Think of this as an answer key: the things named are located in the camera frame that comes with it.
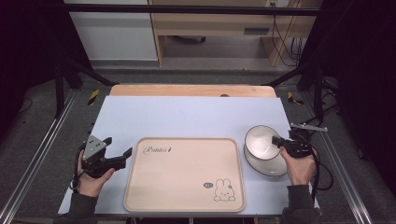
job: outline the cable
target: cable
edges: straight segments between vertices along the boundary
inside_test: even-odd
[[[332,91],[329,91],[329,92],[327,92],[326,94],[324,94],[324,95],[322,96],[322,100],[323,100],[326,96],[328,96],[328,95],[335,96],[334,93],[333,93]]]
[[[296,62],[296,66],[298,66],[298,63],[299,63],[299,61],[301,59],[301,56],[302,56],[303,38],[302,37],[298,38],[298,42],[299,43],[297,44],[297,53],[294,53],[294,41],[296,41],[296,37],[294,37],[291,40],[290,54],[291,54],[291,58]]]
[[[276,16],[274,15],[274,24],[273,24],[272,36],[271,36],[271,40],[272,40],[272,42],[273,42],[273,44],[274,44],[274,48],[275,48],[275,50],[276,50],[276,52],[277,52],[277,55],[279,55],[279,58],[280,58],[280,60],[282,61],[283,64],[285,64],[286,66],[294,67],[294,65],[286,64],[285,61],[283,61],[282,55],[280,54],[279,50],[278,50],[277,47],[276,47],[276,43],[275,43],[275,40],[274,40],[274,30],[275,30],[275,28],[276,28],[276,30],[277,30],[277,26],[276,26]],[[283,42],[283,38],[282,38],[282,36],[280,35],[280,32],[279,32],[279,31],[278,31],[278,34],[279,34],[280,39],[281,39],[282,42]]]
[[[319,167],[320,162],[318,161],[318,157],[315,154],[314,149],[312,148],[311,148],[311,154],[314,157],[315,165],[317,167],[317,173],[315,174],[314,185],[312,186],[312,192],[311,192],[312,202],[313,204],[315,204],[315,197],[317,196],[318,184],[320,179],[320,167]]]
[[[290,29],[290,27],[291,27],[291,21],[292,21],[292,19],[290,20],[290,23],[289,23],[289,26],[288,26],[288,29],[287,29],[286,32],[288,32],[289,29]],[[275,29],[276,29],[276,31],[277,31],[277,33],[278,33],[278,35],[279,35],[280,40],[282,41],[283,46],[285,47],[285,51],[288,53],[288,56],[291,58],[291,60],[292,60],[294,63],[296,63],[295,65],[286,64],[286,63],[283,61],[282,55],[280,54],[279,50],[277,49],[276,43],[275,43],[275,40],[274,40],[274,30],[275,30]],[[276,25],[276,15],[274,15],[274,24],[273,24],[271,39],[272,39],[272,42],[273,42],[273,44],[274,44],[274,48],[276,49],[276,52],[277,52],[277,54],[278,54],[280,60],[282,61],[282,63],[285,64],[286,66],[292,66],[292,67],[297,66],[297,65],[298,65],[298,61],[295,60],[295,58],[292,57],[292,56],[290,55],[290,53],[289,53],[289,51],[288,51],[288,48],[287,48],[287,46],[286,46],[285,40],[282,38],[282,35],[280,34],[279,30],[277,29],[277,25]]]
[[[329,173],[329,175],[330,175],[330,184],[329,184],[329,186],[326,187],[326,188],[319,188],[319,187],[318,187],[318,189],[319,189],[319,190],[328,190],[328,189],[331,189],[331,188],[332,188],[332,185],[333,185],[333,183],[334,183],[334,176],[332,175],[332,172],[330,171],[330,169],[329,169],[327,166],[325,166],[323,163],[320,163],[320,165],[323,166],[323,167],[327,170],[327,172]]]
[[[323,115],[325,115],[329,110],[333,109],[336,106],[338,106],[338,104],[332,105],[332,106],[324,109],[323,110]],[[318,116],[314,116],[312,119],[308,119],[308,120],[306,120],[305,122],[302,122],[302,123],[310,123],[310,122],[312,122],[313,120],[315,120],[317,118],[318,118]]]
[[[69,188],[73,190],[74,193],[78,193],[78,185],[79,185],[79,177],[84,173],[83,170],[79,171],[78,170],[78,159],[79,159],[79,154],[81,151],[85,148],[86,143],[84,142],[77,150],[77,155],[75,159],[75,169],[74,169],[74,175],[73,175],[73,181],[71,183],[71,186]]]
[[[29,104],[25,109],[20,110],[18,113],[23,113],[23,112],[25,112],[26,110],[28,110],[30,107],[32,107],[32,104],[33,104],[32,99],[30,99],[30,98],[23,98],[23,100],[28,100],[28,101],[30,102],[30,104]]]

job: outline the cabinet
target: cabinet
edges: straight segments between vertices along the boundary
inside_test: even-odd
[[[243,1],[193,1],[193,0],[148,0],[152,5],[181,6],[227,6],[227,7],[265,7],[266,0]],[[288,7],[318,8],[321,0],[289,0]],[[151,14],[153,33],[159,64],[163,63],[164,39],[167,35],[258,35],[269,55],[272,66],[279,63],[279,55],[284,50],[282,40],[289,37],[308,37],[315,17],[276,16],[278,31],[274,31],[274,16],[266,15],[218,15],[218,14]]]
[[[64,0],[66,4],[146,5],[146,0]],[[148,13],[70,12],[91,61],[157,61]]]

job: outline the black cable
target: black cable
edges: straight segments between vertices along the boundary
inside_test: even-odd
[[[291,22],[292,22],[292,19],[291,19],[290,22],[289,22],[289,26],[288,26],[288,29],[287,29],[286,32],[289,31],[289,29],[290,29],[290,27],[291,27]],[[285,47],[285,51],[288,53],[288,56],[289,56],[289,57],[291,58],[291,60],[295,63],[295,65],[286,64],[286,63],[283,61],[282,55],[280,54],[280,52],[279,52],[279,50],[277,49],[276,44],[275,44],[275,40],[274,40],[274,30],[275,30],[275,29],[276,29],[276,31],[277,31],[277,33],[278,33],[278,35],[279,35],[280,40],[282,41],[283,46]],[[273,24],[272,37],[271,37],[271,39],[272,39],[272,42],[273,42],[273,44],[274,44],[274,48],[276,49],[276,52],[277,52],[277,54],[279,55],[279,58],[280,58],[280,60],[282,61],[282,63],[285,64],[286,66],[292,66],[292,67],[297,66],[297,65],[298,65],[298,61],[295,60],[294,57],[292,57],[292,55],[290,55],[290,53],[289,53],[289,51],[288,51],[288,48],[287,48],[287,46],[286,46],[285,40],[282,38],[282,35],[280,34],[279,30],[277,29],[277,25],[276,25],[276,15],[274,15],[274,24]]]
[[[320,162],[318,161],[318,157],[315,154],[314,149],[312,149],[312,148],[311,148],[311,154],[314,157],[315,165],[317,168],[317,173],[315,174],[314,185],[312,186],[312,192],[311,192],[312,203],[315,203],[315,197],[317,196],[318,184],[319,184],[319,179],[320,179],[320,169],[319,169]]]
[[[331,83],[330,81],[328,81],[326,77],[323,78],[322,87],[323,87],[323,89],[329,90],[332,92],[337,92],[337,90],[338,90],[338,86]]]
[[[324,94],[324,95],[322,96],[322,100],[323,100],[326,96],[328,96],[328,95],[334,96],[334,93],[333,93],[332,91],[327,92],[326,94]]]
[[[300,59],[301,59],[301,56],[303,55],[303,38],[302,37],[300,37],[300,43],[299,43],[299,46],[298,46],[298,55],[299,55],[299,61],[300,61]]]
[[[277,55],[279,55],[279,58],[280,58],[280,60],[282,61],[283,64],[285,64],[286,66],[289,66],[289,67],[294,67],[294,65],[286,64],[285,61],[283,61],[282,55],[280,54],[279,50],[277,49],[276,43],[275,43],[275,40],[274,40],[274,33],[275,33],[274,30],[275,30],[275,29],[277,30],[277,26],[276,26],[276,16],[274,15],[274,23],[273,23],[272,36],[271,36],[271,40],[272,40],[272,42],[273,42],[273,44],[274,44],[274,48],[275,48],[275,50],[276,50],[276,52],[277,52]],[[278,32],[278,34],[279,34],[280,39],[282,40],[283,45],[285,45],[285,42],[283,41],[283,38],[282,38],[282,36],[280,35],[280,32],[279,32],[278,30],[277,30],[277,32]],[[288,53],[288,55],[289,55],[289,57],[290,57],[290,54],[289,54],[289,52],[288,52],[288,50],[287,50],[287,48],[286,48],[286,45],[285,45],[285,50],[286,50],[286,52]]]
[[[331,188],[332,188],[332,185],[333,185],[333,183],[334,183],[334,176],[332,175],[332,172],[330,171],[330,169],[329,169],[327,166],[325,166],[323,163],[320,163],[320,165],[323,166],[323,167],[327,170],[327,172],[329,173],[329,175],[330,175],[330,184],[329,184],[329,186],[326,187],[326,188],[320,188],[320,187],[318,187],[318,189],[319,189],[319,190],[328,190],[328,189],[331,189]]]
[[[79,154],[81,151],[85,148],[86,143],[84,142],[77,150],[77,155],[75,159],[75,169],[74,169],[74,175],[73,175],[73,181],[71,186],[69,186],[70,189],[73,190],[74,193],[78,193],[78,185],[79,185],[79,177],[83,174],[83,171],[80,172],[78,170],[78,159],[79,159]]]
[[[306,129],[291,129],[290,138],[298,142],[303,142],[304,144],[309,144],[311,142],[311,136],[309,131]]]
[[[27,106],[27,108],[25,108],[25,109],[23,109],[23,110],[20,110],[18,113],[23,113],[23,112],[25,112],[26,110],[28,110],[30,107],[32,107],[32,104],[33,104],[33,100],[32,100],[32,99],[30,99],[30,98],[23,98],[23,100],[28,100],[28,101],[30,101],[30,104]]]
[[[291,58],[295,61],[296,66],[298,66],[298,63],[301,59],[301,47],[303,45],[303,39],[300,37],[299,39],[299,43],[296,44],[297,45],[297,53],[294,53],[294,41],[296,40],[296,37],[294,37],[291,40],[291,46],[290,46],[290,54],[291,54]]]
[[[325,115],[326,112],[328,112],[329,110],[333,109],[333,108],[336,107],[336,106],[338,106],[338,104],[334,104],[334,105],[329,106],[328,108],[324,109],[324,110],[323,110],[323,115]],[[314,116],[312,119],[308,119],[308,120],[306,120],[306,121],[303,122],[303,123],[310,123],[310,122],[312,122],[313,120],[315,120],[315,119],[317,119],[317,118],[318,118],[318,116]]]

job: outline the white cabinet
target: white cabinet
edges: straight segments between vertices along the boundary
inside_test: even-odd
[[[66,4],[146,5],[146,0],[64,0]],[[70,12],[91,61],[158,61],[148,13]]]

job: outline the tray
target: tray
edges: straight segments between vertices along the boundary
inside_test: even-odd
[[[239,150],[229,138],[143,138],[125,191],[131,212],[238,212]]]

